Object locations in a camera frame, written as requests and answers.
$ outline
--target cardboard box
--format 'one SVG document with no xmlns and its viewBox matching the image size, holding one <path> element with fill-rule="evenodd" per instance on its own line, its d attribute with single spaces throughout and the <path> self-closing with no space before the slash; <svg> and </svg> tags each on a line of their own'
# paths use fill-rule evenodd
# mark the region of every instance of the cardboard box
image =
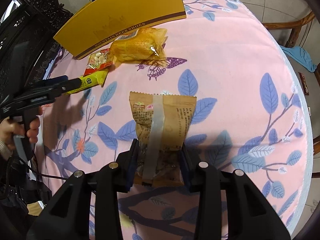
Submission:
<svg viewBox="0 0 320 240">
<path fill-rule="evenodd" d="M 94 0 L 82 7 L 54 39 L 81 59 L 120 35 L 183 18 L 182 0 Z"/>
</svg>

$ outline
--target plastic wrapper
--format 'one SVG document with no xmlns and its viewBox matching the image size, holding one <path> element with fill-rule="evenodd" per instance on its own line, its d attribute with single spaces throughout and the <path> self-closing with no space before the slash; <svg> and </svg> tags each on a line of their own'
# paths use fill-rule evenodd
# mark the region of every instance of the plastic wrapper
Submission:
<svg viewBox="0 0 320 240">
<path fill-rule="evenodd" d="M 115 40 L 110 50 L 116 60 L 164 60 L 166 58 L 162 45 L 166 41 L 167 29 L 143 28 Z"/>
<path fill-rule="evenodd" d="M 89 56 L 89 61 L 84 71 L 84 76 L 111 66 L 113 64 L 113 59 L 114 55 L 109 49 L 102 49 L 100 52 L 92 53 Z"/>
<path fill-rule="evenodd" d="M 74 90 L 66 92 L 66 94 L 71 95 L 71 94 L 86 90 L 88 88 L 94 87 L 96 85 L 103 86 L 103 84 L 107 78 L 108 72 L 109 72 L 108 69 L 104 69 L 104 70 L 94 72 L 94 73 L 87 75 L 87 76 L 79 77 L 81 79 L 81 86 L 78 89 L 74 89 Z"/>
<path fill-rule="evenodd" d="M 183 185 L 177 151 L 196 107 L 196 97 L 130 92 L 141 152 L 134 182 L 153 187 Z"/>
</svg>

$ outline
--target beige sweater sleeve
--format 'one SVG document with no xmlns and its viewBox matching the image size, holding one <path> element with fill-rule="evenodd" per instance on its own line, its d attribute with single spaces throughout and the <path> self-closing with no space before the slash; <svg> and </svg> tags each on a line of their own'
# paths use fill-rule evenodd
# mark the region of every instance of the beige sweater sleeve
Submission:
<svg viewBox="0 0 320 240">
<path fill-rule="evenodd" d="M 0 140 L 0 155 L 2 156 L 2 158 L 4 158 L 7 161 L 12 155 L 12 153 L 13 152 L 9 150 L 5 143 Z"/>
</svg>

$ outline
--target blue cloth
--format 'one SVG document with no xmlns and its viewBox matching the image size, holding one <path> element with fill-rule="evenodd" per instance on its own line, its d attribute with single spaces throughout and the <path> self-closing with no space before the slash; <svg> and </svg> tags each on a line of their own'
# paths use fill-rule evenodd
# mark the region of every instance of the blue cloth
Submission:
<svg viewBox="0 0 320 240">
<path fill-rule="evenodd" d="M 285 54 L 292 57 L 295 61 L 300 63 L 310 72 L 314 72 L 316 70 L 317 65 L 312 63 L 310 54 L 299 46 L 295 46 L 293 48 L 286 48 L 280 46 Z"/>
</svg>

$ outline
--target pink tablecloth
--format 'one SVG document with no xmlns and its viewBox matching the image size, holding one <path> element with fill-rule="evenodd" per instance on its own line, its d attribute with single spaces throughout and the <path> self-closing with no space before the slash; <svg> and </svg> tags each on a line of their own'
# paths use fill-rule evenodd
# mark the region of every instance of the pink tablecloth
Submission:
<svg viewBox="0 0 320 240">
<path fill-rule="evenodd" d="M 301 87 L 267 30 L 239 0 L 183 1 L 187 19 L 159 25 L 168 30 L 166 68 L 122 64 L 103 88 L 60 97 L 44 108 L 42 171 L 65 177 L 78 169 L 97 171 L 128 150 L 136 137 L 130 91 L 192 95 L 197 104 L 186 145 L 224 171 L 244 170 L 289 226 L 307 163 L 310 120 Z M 66 52 L 51 77 L 76 78 L 87 62 Z M 53 192 L 61 186 L 57 179 L 48 183 Z M 191 239 L 198 199 L 174 187 L 134 186 L 119 194 L 124 239 Z M 227 238 L 225 202 L 223 210 Z"/>
</svg>

